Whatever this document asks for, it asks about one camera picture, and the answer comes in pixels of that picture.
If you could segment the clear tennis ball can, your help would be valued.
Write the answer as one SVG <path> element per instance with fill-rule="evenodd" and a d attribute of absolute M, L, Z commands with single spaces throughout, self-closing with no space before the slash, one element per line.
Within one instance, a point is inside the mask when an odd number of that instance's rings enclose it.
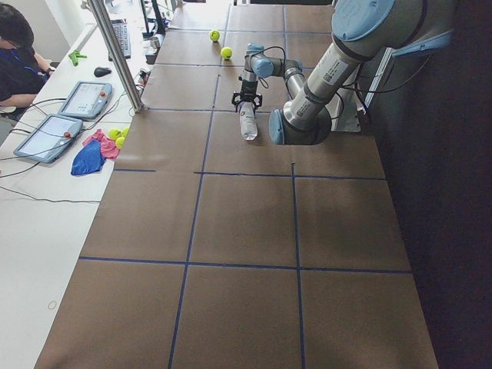
<path fill-rule="evenodd" d="M 255 119 L 254 104 L 243 102 L 239 108 L 239 122 L 241 136 L 246 141 L 252 141 L 258 136 L 258 127 Z"/>

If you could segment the yellow tennis ball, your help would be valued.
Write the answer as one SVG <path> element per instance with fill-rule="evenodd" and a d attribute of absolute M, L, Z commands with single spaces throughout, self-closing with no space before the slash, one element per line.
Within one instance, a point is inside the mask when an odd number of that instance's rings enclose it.
<path fill-rule="evenodd" d="M 233 55 L 233 51 L 230 47 L 223 47 L 221 49 L 221 57 L 224 59 L 224 60 L 230 60 L 231 57 Z"/>
<path fill-rule="evenodd" d="M 122 130 L 121 129 L 118 129 L 118 128 L 112 128 L 108 131 L 108 137 L 112 140 L 112 141 L 116 141 L 117 139 L 119 139 L 120 137 L 122 136 Z"/>
<path fill-rule="evenodd" d="M 209 32 L 209 38 L 213 41 L 213 42 L 218 42 L 219 39 L 221 37 L 221 34 L 218 30 L 211 30 Z"/>

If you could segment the black keyboard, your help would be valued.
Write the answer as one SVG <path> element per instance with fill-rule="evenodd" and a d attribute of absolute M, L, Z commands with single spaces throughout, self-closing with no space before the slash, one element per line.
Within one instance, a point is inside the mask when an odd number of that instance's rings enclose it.
<path fill-rule="evenodd" d="M 131 57 L 131 40 L 128 24 L 124 19 L 111 20 L 111 26 L 118 41 L 119 48 L 125 58 Z"/>

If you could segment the aluminium frame post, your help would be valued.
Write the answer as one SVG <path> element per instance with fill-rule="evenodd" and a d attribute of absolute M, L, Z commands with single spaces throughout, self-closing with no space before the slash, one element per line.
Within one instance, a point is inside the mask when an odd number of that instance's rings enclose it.
<path fill-rule="evenodd" d="M 109 18 L 105 7 L 105 3 L 101 0 L 88 0 L 88 4 L 93 12 L 97 25 L 101 30 L 102 37 L 105 41 L 108 52 L 112 57 L 112 61 L 115 65 L 124 90 L 131 102 L 133 111 L 137 114 L 143 109 L 144 104 L 141 100 L 138 89 L 135 86 L 134 78 L 130 72 L 123 52 L 120 49 L 117 37 L 111 25 L 111 19 Z"/>

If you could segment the green clamp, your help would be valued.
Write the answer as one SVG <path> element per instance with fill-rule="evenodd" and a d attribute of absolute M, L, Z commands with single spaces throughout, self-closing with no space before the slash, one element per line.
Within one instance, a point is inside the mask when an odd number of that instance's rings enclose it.
<path fill-rule="evenodd" d="M 83 55 L 79 50 L 74 50 L 68 55 L 68 57 L 71 60 L 73 66 L 78 66 L 80 59 L 87 58 L 87 56 Z"/>

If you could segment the blue cloth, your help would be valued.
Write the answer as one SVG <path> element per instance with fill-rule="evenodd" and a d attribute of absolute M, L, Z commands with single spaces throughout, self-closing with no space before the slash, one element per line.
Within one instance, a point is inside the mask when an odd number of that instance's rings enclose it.
<path fill-rule="evenodd" d="M 105 157 L 101 153 L 101 143 L 91 140 L 75 156 L 71 174 L 74 176 L 88 175 L 101 170 L 105 163 Z"/>

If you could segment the person in dark shirt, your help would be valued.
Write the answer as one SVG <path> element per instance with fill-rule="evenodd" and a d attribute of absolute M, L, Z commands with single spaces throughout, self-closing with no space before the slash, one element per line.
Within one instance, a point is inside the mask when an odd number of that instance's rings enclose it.
<path fill-rule="evenodd" d="M 1 106 L 27 108 L 55 72 L 33 49 L 34 33 L 24 15 L 1 3 Z"/>

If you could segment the black computer mouse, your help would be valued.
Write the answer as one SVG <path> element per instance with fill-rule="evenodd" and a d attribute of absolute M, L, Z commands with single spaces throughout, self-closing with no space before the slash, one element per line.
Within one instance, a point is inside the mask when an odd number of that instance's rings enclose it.
<path fill-rule="evenodd" d="M 93 74 L 96 78 L 101 78 L 103 76 L 111 74 L 111 69 L 106 67 L 96 67 Z"/>

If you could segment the lower teach pendant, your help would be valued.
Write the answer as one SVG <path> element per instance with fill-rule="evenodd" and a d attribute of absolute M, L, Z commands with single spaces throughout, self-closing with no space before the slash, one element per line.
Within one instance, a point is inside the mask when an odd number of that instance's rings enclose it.
<path fill-rule="evenodd" d="M 83 122 L 63 115 L 48 115 L 13 151 L 19 158 L 50 164 L 59 158 L 81 133 Z"/>

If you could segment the pink cloth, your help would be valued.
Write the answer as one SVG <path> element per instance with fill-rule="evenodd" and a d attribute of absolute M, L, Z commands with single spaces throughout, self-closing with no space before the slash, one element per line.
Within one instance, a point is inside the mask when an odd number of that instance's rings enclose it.
<path fill-rule="evenodd" d="M 111 140 L 100 128 L 92 136 L 86 138 L 82 144 L 85 147 L 92 141 L 100 144 L 100 152 L 104 158 L 116 159 L 118 157 L 120 149 L 115 141 Z"/>

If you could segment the teach pendant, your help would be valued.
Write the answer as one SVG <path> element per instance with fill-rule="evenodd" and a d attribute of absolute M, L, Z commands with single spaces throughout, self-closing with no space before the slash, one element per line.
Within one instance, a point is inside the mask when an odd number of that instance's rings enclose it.
<path fill-rule="evenodd" d="M 109 102 L 112 90 L 109 83 L 78 81 L 58 113 L 70 118 L 94 119 Z"/>
<path fill-rule="evenodd" d="M 19 158 L 50 164 L 59 158 L 81 133 L 83 122 L 63 115 L 48 115 L 13 151 Z"/>

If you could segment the yellow tennis ball by post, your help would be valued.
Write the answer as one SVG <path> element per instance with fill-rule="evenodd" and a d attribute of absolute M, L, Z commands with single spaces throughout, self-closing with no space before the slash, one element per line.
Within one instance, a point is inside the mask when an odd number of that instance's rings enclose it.
<path fill-rule="evenodd" d="M 120 137 L 122 136 L 122 130 L 121 129 L 118 129 L 118 128 L 112 128 L 108 131 L 108 137 L 112 140 L 112 141 L 116 141 L 117 139 L 119 139 Z"/>

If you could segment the upper teach pendant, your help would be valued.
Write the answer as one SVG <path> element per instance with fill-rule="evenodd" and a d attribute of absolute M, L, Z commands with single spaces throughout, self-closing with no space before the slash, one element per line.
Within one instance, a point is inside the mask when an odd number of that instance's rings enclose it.
<path fill-rule="evenodd" d="M 109 102 L 112 90 L 109 83 L 78 81 L 58 113 L 70 118 L 94 119 Z"/>

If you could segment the silver metal cup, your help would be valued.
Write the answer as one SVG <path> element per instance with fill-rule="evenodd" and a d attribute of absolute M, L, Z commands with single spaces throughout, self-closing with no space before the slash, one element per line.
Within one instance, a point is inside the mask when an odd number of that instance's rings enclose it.
<path fill-rule="evenodd" d="M 162 43 L 161 35 L 154 35 L 149 39 L 150 46 L 155 49 L 159 49 Z"/>

